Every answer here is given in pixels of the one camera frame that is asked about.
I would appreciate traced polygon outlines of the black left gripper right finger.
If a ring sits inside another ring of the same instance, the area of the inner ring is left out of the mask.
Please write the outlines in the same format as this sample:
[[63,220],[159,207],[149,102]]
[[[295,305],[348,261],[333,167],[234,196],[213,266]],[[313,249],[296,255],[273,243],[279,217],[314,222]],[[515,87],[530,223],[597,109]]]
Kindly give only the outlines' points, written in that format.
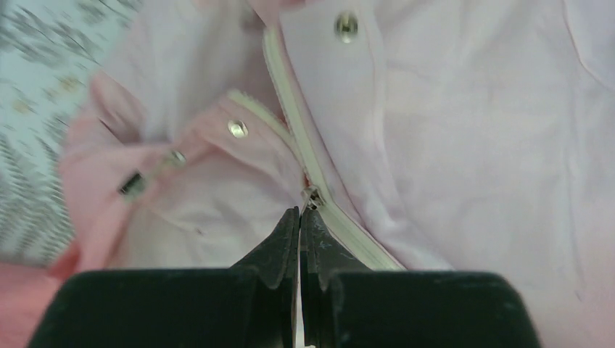
[[538,347],[526,307],[500,275],[371,270],[316,210],[300,222],[302,316],[314,347]]

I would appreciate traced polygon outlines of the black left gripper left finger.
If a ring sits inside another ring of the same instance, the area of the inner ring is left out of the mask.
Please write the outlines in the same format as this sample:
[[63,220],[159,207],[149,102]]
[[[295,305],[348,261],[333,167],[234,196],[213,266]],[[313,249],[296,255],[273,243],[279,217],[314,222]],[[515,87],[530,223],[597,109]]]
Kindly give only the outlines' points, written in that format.
[[30,347],[293,347],[300,211],[229,268],[79,273]]

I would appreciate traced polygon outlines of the pink zip-up jacket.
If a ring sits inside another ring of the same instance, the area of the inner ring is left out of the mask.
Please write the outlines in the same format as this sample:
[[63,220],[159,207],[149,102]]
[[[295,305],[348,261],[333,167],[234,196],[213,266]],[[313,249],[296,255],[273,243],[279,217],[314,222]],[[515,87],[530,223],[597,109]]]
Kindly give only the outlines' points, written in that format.
[[1,345],[65,280],[228,267],[309,196],[372,268],[506,277],[614,345],[612,1],[145,1],[59,161],[75,238],[1,266]]

